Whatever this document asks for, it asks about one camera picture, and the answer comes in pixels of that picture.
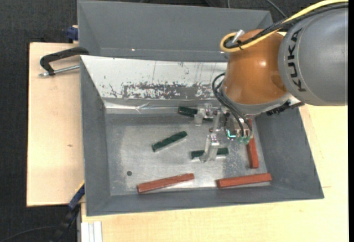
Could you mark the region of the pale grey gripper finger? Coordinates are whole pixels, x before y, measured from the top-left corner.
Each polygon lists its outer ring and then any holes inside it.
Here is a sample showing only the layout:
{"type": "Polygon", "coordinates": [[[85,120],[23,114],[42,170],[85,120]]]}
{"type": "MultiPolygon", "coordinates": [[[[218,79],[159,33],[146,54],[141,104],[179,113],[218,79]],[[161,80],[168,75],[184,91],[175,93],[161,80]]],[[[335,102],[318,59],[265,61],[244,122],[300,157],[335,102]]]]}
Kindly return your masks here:
{"type": "Polygon", "coordinates": [[[198,104],[197,112],[194,115],[194,124],[200,126],[204,121],[213,121],[214,115],[211,103],[198,104]]]}
{"type": "Polygon", "coordinates": [[[214,161],[217,156],[217,151],[220,146],[219,140],[216,135],[208,135],[205,143],[203,154],[200,156],[202,163],[214,161]]]}

